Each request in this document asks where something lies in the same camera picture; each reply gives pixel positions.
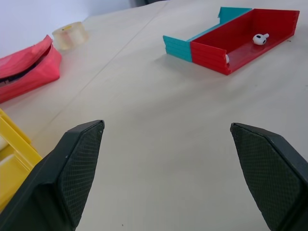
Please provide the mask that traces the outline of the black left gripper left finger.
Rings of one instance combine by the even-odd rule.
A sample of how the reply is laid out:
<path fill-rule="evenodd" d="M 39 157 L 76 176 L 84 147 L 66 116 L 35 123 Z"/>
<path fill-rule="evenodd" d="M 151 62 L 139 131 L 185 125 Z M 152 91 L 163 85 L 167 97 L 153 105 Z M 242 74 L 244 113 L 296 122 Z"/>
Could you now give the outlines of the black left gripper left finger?
<path fill-rule="evenodd" d="M 95 176 L 105 124 L 68 130 L 0 213 L 0 231 L 75 231 Z"/>

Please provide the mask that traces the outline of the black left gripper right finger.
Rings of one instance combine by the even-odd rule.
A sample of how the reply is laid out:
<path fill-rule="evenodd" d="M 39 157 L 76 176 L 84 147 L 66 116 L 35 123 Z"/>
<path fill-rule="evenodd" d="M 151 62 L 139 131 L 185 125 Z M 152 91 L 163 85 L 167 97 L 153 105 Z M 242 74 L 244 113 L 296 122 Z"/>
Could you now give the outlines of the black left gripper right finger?
<path fill-rule="evenodd" d="M 308 231 L 308 162 L 281 135 L 232 123 L 248 189 L 270 231 Z"/>

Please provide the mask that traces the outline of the yellow plastic tray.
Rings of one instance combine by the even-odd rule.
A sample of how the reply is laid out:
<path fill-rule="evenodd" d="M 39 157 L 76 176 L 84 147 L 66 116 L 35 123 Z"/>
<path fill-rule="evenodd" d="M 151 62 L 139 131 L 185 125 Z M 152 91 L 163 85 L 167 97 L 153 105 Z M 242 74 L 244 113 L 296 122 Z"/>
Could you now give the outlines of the yellow plastic tray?
<path fill-rule="evenodd" d="M 0 213 L 41 160 L 31 139 L 0 109 Z"/>

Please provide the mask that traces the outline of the red fabric pouch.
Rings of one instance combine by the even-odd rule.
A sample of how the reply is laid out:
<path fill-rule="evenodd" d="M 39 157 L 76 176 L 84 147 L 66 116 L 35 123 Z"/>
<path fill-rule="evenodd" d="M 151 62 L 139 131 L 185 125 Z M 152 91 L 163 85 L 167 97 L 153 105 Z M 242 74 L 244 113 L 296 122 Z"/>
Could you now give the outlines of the red fabric pouch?
<path fill-rule="evenodd" d="M 48 35 L 35 45 L 0 58 L 0 103 L 58 80 L 61 59 Z"/>

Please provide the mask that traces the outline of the red open tray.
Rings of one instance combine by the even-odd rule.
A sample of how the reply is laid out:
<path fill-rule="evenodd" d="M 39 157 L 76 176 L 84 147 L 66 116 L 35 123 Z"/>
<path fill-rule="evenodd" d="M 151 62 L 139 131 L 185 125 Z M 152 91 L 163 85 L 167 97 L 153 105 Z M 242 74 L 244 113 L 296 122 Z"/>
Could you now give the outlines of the red open tray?
<path fill-rule="evenodd" d="M 294 10 L 253 9 L 191 41 L 192 61 L 229 75 L 293 36 L 299 14 Z M 264 45 L 253 43 L 254 35 L 267 33 Z"/>

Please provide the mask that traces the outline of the clear adhesive tape roll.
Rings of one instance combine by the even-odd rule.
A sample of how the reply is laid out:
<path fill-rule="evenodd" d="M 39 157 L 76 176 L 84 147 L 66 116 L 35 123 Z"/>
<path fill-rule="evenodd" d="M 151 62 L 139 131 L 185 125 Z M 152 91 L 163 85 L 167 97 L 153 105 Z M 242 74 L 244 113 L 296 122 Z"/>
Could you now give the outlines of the clear adhesive tape roll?
<path fill-rule="evenodd" d="M 52 32 L 54 41 L 60 50 L 70 50 L 85 43 L 89 36 L 82 22 L 65 25 Z"/>

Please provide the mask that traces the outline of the teal open tray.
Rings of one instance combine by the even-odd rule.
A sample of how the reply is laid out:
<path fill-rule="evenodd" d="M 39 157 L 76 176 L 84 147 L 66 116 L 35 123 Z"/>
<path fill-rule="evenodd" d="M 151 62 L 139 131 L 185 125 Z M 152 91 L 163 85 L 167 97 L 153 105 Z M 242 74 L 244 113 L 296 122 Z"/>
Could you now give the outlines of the teal open tray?
<path fill-rule="evenodd" d="M 193 61 L 190 48 L 191 41 L 207 34 L 210 31 L 213 31 L 214 29 L 242 16 L 251 10 L 252 8 L 221 7 L 218 14 L 219 23 L 205 31 L 202 31 L 201 33 L 193 36 L 188 40 L 182 40 L 163 35 L 166 53 L 192 63 Z"/>

